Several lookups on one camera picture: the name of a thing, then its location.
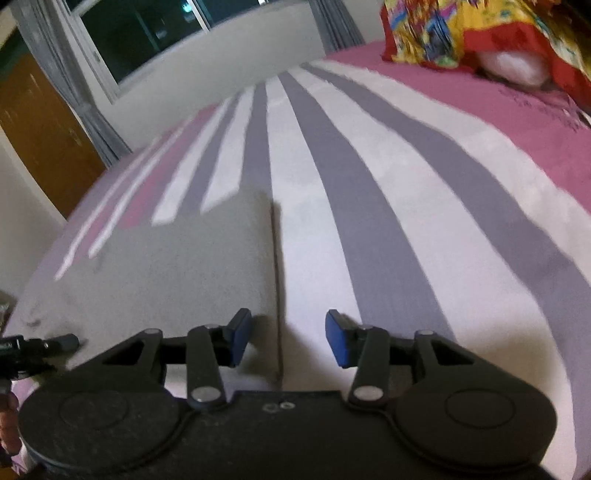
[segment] yellow fabric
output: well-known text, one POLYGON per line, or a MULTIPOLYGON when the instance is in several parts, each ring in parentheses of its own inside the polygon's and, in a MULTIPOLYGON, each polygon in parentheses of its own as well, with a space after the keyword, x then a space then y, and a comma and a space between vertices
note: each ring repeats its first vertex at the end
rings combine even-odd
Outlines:
POLYGON ((524 0, 385 0, 397 46, 394 61, 454 68, 464 55, 463 33, 512 22, 532 25, 556 54, 591 80, 591 48, 570 21, 535 12, 524 0))

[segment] striped blanket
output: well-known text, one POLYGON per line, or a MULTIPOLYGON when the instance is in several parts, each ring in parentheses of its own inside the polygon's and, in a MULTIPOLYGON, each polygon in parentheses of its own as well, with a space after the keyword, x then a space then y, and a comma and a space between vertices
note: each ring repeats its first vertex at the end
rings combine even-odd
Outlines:
POLYGON ((396 335, 432 329, 550 397, 558 429, 544 466, 580 478, 591 467, 591 130, 504 85, 383 63, 381 48, 247 88, 108 171, 9 331, 51 333, 35 319, 48 291, 66 297, 51 284, 116 254, 128 268, 124 252, 168 262, 166 237, 149 240, 158 229, 254 189, 274 204, 283 388, 349 385, 324 339, 330 308, 396 335))

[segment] round black pad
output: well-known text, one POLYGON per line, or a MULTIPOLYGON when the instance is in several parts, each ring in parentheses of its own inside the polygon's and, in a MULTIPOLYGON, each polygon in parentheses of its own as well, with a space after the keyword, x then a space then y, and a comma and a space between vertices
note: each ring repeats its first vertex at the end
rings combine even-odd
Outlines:
POLYGON ((170 437, 178 401, 164 387, 133 369, 97 370, 92 381, 66 374, 23 404, 19 430, 34 457, 59 468, 116 471, 170 437))
POLYGON ((506 469, 538 463, 556 428, 550 401, 505 374, 445 367, 394 404, 400 432, 418 450, 452 468, 506 469))

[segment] wall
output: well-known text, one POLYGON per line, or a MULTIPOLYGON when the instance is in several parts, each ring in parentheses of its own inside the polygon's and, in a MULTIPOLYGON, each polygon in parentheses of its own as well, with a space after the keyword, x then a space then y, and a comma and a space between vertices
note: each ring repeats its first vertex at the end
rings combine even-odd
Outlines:
MULTIPOLYGON (((0 12, 0 47, 14 27, 0 12)), ((0 296, 21 294, 64 223, 0 129, 0 296)))
POLYGON ((70 28, 65 29, 97 106, 132 148, 145 144, 199 108, 324 56, 309 4, 284 0, 186 39, 151 65, 127 93, 110 103, 70 28))
POLYGON ((383 0, 343 0, 343 3, 367 43, 384 40, 384 28, 379 17, 383 0))

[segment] white stripe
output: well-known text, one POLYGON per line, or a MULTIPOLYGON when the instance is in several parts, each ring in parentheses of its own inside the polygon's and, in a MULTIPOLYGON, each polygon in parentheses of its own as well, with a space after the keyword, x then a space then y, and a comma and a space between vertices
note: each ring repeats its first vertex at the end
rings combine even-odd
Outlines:
MULTIPOLYGON (((301 69, 292 73, 376 179, 458 342, 549 396, 558 412, 558 429, 544 464, 558 478, 571 478, 576 452, 570 383, 548 322, 529 290, 410 144, 334 86, 301 69)), ((511 157, 517 161, 515 154, 511 157)))
POLYGON ((138 168, 138 166, 146 159, 146 157, 148 157, 152 153, 152 149, 161 140, 161 138, 162 137, 155 138, 152 141, 152 143, 150 143, 150 145, 148 145, 146 149, 140 155, 138 155, 133 162, 131 162, 127 166, 127 168, 121 173, 121 175, 117 177, 117 179, 113 182, 113 185, 109 187, 104 197, 92 210, 89 217, 80 227, 80 230, 76 234, 76 237, 74 237, 74 240, 72 241, 72 244, 70 245, 67 254, 64 256, 64 260, 61 263, 61 267, 54 277, 55 280, 59 280, 60 278, 62 278, 68 270, 68 268, 70 268, 72 262, 74 261, 74 257, 76 256, 76 251, 78 250, 80 244, 82 243, 82 240, 84 240, 84 237, 92 227, 92 224, 105 209, 107 203, 115 194, 117 189, 121 186, 121 184, 125 181, 125 179, 127 179, 127 177, 129 177, 129 175, 131 175, 135 171, 135 169, 138 168))
POLYGON ((217 108, 216 112, 201 130, 197 140, 195 140, 185 157, 179 162, 172 179, 156 206, 154 215, 152 216, 152 225, 162 225, 164 223, 174 222, 174 219, 177 217, 178 209, 193 181, 193 176, 197 171, 199 162, 201 162, 203 152, 207 148, 213 134, 216 132, 217 126, 230 105, 230 101, 231 99, 225 100, 217 108))
POLYGON ((99 235, 96 237, 93 244, 90 246, 88 250, 88 256, 90 258, 95 257, 96 254, 100 252, 100 250, 105 246, 107 240, 113 234, 113 231, 117 226, 117 223, 119 223, 119 220, 121 220, 121 217, 125 213, 125 210, 131 202, 131 199, 134 197, 135 193, 142 186, 145 179, 147 179, 148 176, 152 173, 156 165, 158 165, 158 163, 162 159, 162 156, 168 151, 170 147, 174 145, 174 143, 178 140, 178 138, 183 134, 185 129, 194 119, 195 116, 192 116, 185 122, 183 122, 183 124, 176 130, 176 132, 164 143, 164 145, 162 145, 158 149, 158 151, 152 156, 152 158, 150 158, 146 165, 140 170, 137 177, 134 178, 134 181, 128 187, 127 191, 122 195, 119 202, 117 202, 117 205, 115 206, 115 209, 113 210, 113 213, 109 218, 109 221, 102 229, 102 231, 99 233, 99 235))
POLYGON ((276 77, 267 82, 267 95, 271 181, 281 206, 276 221, 286 292, 283 388, 347 390, 354 369, 337 366, 324 331, 329 309, 360 319, 345 255, 322 180, 276 77))
POLYGON ((251 118, 253 97, 254 87, 247 88, 236 106, 236 114, 224 135, 216 167, 201 204, 202 213, 232 196, 240 188, 246 128, 251 118))
POLYGON ((573 260, 591 284, 591 216, 510 138, 475 116, 432 100, 379 73, 333 61, 313 64, 364 85, 409 117, 452 137, 499 181, 527 217, 573 260), (572 228, 565 228, 565 219, 572 228))

